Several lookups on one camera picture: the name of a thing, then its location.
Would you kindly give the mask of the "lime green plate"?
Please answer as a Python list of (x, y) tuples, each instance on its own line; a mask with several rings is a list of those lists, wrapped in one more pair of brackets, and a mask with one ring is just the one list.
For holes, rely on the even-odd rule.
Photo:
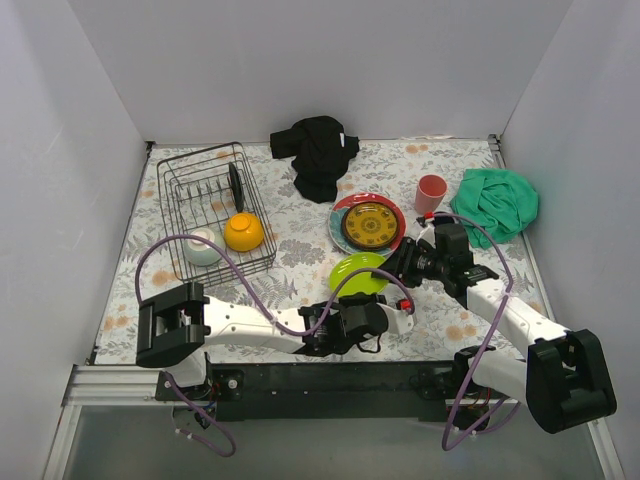
[[(333, 292), (341, 282), (352, 272), (362, 268), (377, 268), (385, 261), (382, 255), (374, 252), (361, 252), (351, 254), (339, 261), (331, 270), (328, 282), (330, 291)], [(355, 275), (340, 289), (338, 297), (354, 295), (358, 293), (379, 294), (389, 284), (386, 278), (377, 278), (371, 272), (363, 272)]]

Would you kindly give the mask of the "orange yellow plate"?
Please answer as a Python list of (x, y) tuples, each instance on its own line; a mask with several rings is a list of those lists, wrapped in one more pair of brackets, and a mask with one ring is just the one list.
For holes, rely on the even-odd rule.
[(394, 207), (367, 201), (349, 207), (341, 220), (341, 233), (347, 243), (363, 251), (394, 248), (406, 230), (403, 216)]

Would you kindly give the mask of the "large white plate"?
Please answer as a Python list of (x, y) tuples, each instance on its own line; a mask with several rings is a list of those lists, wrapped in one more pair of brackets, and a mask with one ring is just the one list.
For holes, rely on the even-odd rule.
[[(376, 194), (376, 193), (357, 193), (357, 194), (352, 194), (349, 195), (347, 197), (342, 198), (341, 200), (339, 200), (333, 207), (329, 216), (329, 233), (330, 233), (330, 237), (332, 238), (332, 240), (334, 241), (334, 243), (344, 252), (348, 253), (348, 254), (355, 254), (355, 253), (360, 253), (360, 252), (365, 252), (363, 250), (357, 249), (356, 247), (352, 247), (351, 245), (349, 245), (345, 239), (345, 237), (342, 235), (341, 233), (341, 220), (342, 217), (344, 215), (344, 213), (346, 212), (346, 210), (351, 207), (354, 206), (355, 204), (361, 203), (361, 202), (367, 202), (367, 201), (379, 201), (382, 203), (385, 203), (387, 205), (390, 205), (391, 207), (394, 207), (396, 209), (396, 211), (398, 213), (400, 213), (403, 218), (404, 215), (402, 214), (401, 210), (399, 209), (399, 207), (391, 200), (389, 200), (388, 198), (384, 197), (383, 195), (380, 194)], [(388, 256), (390, 255), (400, 244), (402, 238), (404, 237), (404, 235), (397, 239), (394, 242), (394, 248), (387, 248), (387, 249), (383, 249), (381, 251), (369, 251), (369, 252), (375, 252), (378, 253), (380, 255), (383, 256)]]

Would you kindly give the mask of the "pink cup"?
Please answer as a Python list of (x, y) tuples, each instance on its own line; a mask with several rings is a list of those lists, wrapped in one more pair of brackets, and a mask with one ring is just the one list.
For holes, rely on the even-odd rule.
[(448, 190), (446, 181), (435, 174), (423, 176), (417, 185), (414, 209), (424, 215), (428, 212), (435, 212), (440, 206)]

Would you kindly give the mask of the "black plate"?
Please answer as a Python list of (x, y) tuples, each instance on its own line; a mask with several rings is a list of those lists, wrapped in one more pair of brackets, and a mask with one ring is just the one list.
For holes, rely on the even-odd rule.
[(239, 171), (233, 162), (228, 163), (228, 182), (236, 211), (242, 213), (245, 206), (244, 190)]

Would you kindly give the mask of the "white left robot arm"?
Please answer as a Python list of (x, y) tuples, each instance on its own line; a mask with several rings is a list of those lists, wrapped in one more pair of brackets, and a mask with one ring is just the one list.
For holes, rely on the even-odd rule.
[(136, 365), (166, 370), (193, 400), (213, 386), (207, 370), (210, 345), (260, 347), (307, 357), (342, 355), (390, 331), (385, 299), (357, 294), (337, 302), (271, 310), (273, 321), (255, 308), (204, 294), (185, 284), (143, 301), (139, 307)]

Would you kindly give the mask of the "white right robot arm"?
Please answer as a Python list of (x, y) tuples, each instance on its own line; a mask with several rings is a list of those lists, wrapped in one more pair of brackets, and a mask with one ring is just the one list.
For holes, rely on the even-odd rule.
[(439, 281), (462, 307), (489, 323), (520, 352), (509, 358), (470, 347), (454, 356), (452, 383), (464, 397), (488, 388), (525, 405), (554, 434), (614, 414), (617, 400), (598, 337), (555, 323), (507, 292), (498, 274), (476, 263), (459, 224), (435, 228), (435, 241), (409, 237), (382, 264), (406, 287)]

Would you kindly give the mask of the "green cloth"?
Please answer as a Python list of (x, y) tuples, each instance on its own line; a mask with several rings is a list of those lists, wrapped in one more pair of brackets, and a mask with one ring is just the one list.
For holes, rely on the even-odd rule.
[(505, 169), (467, 169), (450, 201), (455, 214), (468, 218), (507, 243), (537, 217), (539, 196), (522, 175)]

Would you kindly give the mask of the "black cloth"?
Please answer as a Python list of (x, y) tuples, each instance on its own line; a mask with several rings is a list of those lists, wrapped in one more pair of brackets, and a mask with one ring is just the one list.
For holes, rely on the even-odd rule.
[(294, 186), (314, 203), (334, 202), (337, 182), (360, 150), (359, 138), (345, 134), (344, 126), (330, 116), (300, 120), (289, 129), (270, 134), (274, 159), (292, 157)]

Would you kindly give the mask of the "yellow bowl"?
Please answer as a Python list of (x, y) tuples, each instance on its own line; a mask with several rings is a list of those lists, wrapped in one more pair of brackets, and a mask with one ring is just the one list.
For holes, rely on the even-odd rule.
[(241, 212), (229, 218), (224, 229), (226, 245), (236, 252), (248, 252), (259, 247), (264, 241), (264, 229), (259, 218), (248, 212)]

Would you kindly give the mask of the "floral table mat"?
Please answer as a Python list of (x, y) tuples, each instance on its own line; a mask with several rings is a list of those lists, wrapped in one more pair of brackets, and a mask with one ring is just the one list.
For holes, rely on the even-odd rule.
[[(414, 208), (425, 175), (442, 178), (452, 200), (469, 174), (502, 171), (485, 141), (367, 143), (337, 198), (317, 204), (266, 146), (153, 148), (95, 360), (140, 363), (143, 341), (171, 332), (166, 321), (146, 327), (142, 314), (187, 286), (205, 296), (194, 313), (178, 311), (180, 327), (205, 323), (203, 345), (188, 354), (215, 364), (450, 360), (467, 347), (524, 360), (534, 334), (552, 323), (522, 239), (502, 241), (447, 203), (420, 225)], [(350, 294), (347, 280), (331, 282), (353, 254), (341, 216), (375, 197), (392, 203), (400, 240), (419, 245), (436, 227), (462, 229), (471, 263), (461, 288), (443, 275), (410, 286), (406, 275), (385, 274), (398, 246), (350, 275), (381, 282), (381, 292)]]

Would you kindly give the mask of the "white green patterned bowl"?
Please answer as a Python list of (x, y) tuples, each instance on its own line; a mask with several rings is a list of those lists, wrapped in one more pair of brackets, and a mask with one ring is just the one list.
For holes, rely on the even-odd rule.
[(221, 260), (221, 255), (216, 249), (202, 242), (202, 238), (204, 238), (224, 251), (225, 242), (219, 230), (202, 227), (191, 231), (190, 234), (199, 237), (199, 240), (185, 239), (183, 241), (185, 257), (189, 263), (198, 267), (208, 267)]

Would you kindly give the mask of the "black base frame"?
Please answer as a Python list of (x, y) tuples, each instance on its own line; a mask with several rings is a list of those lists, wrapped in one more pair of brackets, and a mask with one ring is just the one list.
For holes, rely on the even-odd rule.
[(77, 406), (177, 406), (209, 420), (417, 418), (466, 429), (510, 400), (548, 433), (607, 415), (615, 406), (588, 368), (551, 359), (526, 364), (495, 352), (424, 362), (220, 364), (191, 387), (162, 371), (81, 366), (65, 395)]

